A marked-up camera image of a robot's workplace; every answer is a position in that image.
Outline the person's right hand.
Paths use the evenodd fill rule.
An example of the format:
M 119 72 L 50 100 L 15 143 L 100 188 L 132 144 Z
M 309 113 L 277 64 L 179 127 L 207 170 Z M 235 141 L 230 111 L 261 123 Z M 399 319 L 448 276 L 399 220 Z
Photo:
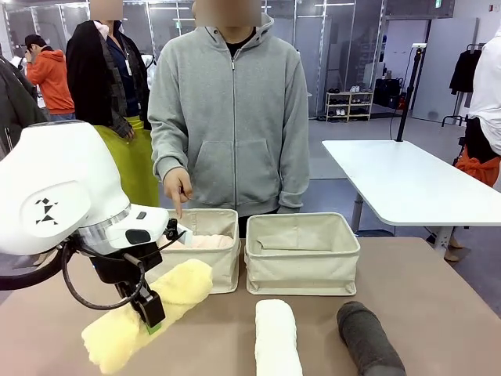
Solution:
M 182 167 L 173 168 L 164 177 L 164 193 L 171 199 L 176 214 L 182 217 L 182 205 L 193 196 L 193 187 L 189 173 Z

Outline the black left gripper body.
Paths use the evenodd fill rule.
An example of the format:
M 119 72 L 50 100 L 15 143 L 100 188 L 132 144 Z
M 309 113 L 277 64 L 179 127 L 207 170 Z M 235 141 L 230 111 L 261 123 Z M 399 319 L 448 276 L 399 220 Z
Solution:
M 140 244 L 121 249 L 106 256 L 91 257 L 91 263 L 103 283 L 118 284 L 128 282 L 130 284 L 137 284 L 139 282 L 141 276 L 140 269 L 124 258 L 125 253 L 138 259 L 146 272 L 162 262 L 162 257 L 156 244 Z

